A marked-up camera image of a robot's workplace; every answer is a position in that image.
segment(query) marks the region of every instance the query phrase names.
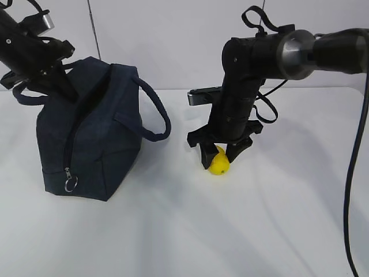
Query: bag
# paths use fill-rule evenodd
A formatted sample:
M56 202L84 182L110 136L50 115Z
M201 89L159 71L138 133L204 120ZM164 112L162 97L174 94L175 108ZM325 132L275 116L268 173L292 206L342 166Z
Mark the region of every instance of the bag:
M44 105L36 131L46 191L107 201L133 165L142 138L165 140L171 132L170 119L133 66L89 57L76 62L67 76L79 94L74 104L57 97L22 95L25 85L13 95L24 105ZM139 87L164 118L164 133L154 134L142 126Z

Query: bag handle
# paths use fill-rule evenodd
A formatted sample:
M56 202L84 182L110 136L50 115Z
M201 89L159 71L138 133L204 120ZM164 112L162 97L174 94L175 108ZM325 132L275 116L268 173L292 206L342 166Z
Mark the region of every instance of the bag handle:
M39 106L39 105L45 105L48 101L48 96L38 96L38 97L32 97L23 95L22 92L27 87L27 84L25 82L19 84L15 88L13 88L13 96L17 99L19 104L25 105L25 106Z
M138 122L133 121L130 118L130 116L125 115L123 113L116 113L114 119L120 122L121 124L123 124L125 127L130 129L134 133L140 134L142 137L144 137L145 139L149 141L156 142L156 141L167 139L171 133L172 125L171 125L169 116L167 114L167 111L165 110L162 102L160 101L160 98L158 97L156 92L153 90L153 88L150 87L150 85L146 83L144 80L140 79L137 76L134 76L132 80L142 88L142 90L147 94L147 96L154 103L160 115L163 117L164 122L165 122L165 132L161 134L155 134L151 132L150 130L145 129L141 124L138 124Z

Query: lemon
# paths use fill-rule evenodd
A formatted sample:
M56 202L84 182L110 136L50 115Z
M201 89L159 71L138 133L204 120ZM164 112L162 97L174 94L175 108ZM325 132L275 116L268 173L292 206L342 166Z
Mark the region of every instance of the lemon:
M217 146L219 153L212 160L209 171L214 175L223 175L229 169L229 160L225 155L225 151Z

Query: silver metal part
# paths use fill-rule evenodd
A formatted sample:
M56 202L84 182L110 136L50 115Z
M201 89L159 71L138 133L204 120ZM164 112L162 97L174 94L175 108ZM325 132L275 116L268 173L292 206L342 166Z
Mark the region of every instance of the silver metal part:
M190 106L211 104L219 96L221 87L194 89L187 93Z
M78 185L78 177L72 176L69 170L69 167L65 168L65 173L67 175L67 181L65 181L64 190L68 193L71 193L75 190L75 188Z
M307 59L314 42L314 35L305 30L291 32L282 40L277 50L277 61L286 79L302 80L317 69Z
M45 14L39 20L35 21L32 26L30 26L30 29L35 35L40 36L50 31L51 29L54 29L54 27L55 25L50 15Z

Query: zipper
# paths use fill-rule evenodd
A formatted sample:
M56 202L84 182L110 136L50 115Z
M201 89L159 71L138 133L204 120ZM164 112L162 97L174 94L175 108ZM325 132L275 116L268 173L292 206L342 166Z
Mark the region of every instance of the zipper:
M109 83L110 83L111 71L112 71L112 66L110 66L109 70L107 70L106 74L100 81L100 84L98 84L92 92L90 92L88 95L86 95L86 97L84 97L84 99L80 102L76 110L76 116L74 118L74 123L68 134L68 137L67 137L67 140L64 146L63 168L64 168L64 172L67 177L67 181L66 181L66 191L67 192L72 192L72 191L67 190L67 183L72 178L78 179L77 177L73 177L72 173L70 172L71 158L72 158L73 147L74 147L74 138L82 122L90 115L90 113L97 107L97 105L104 98L108 90Z

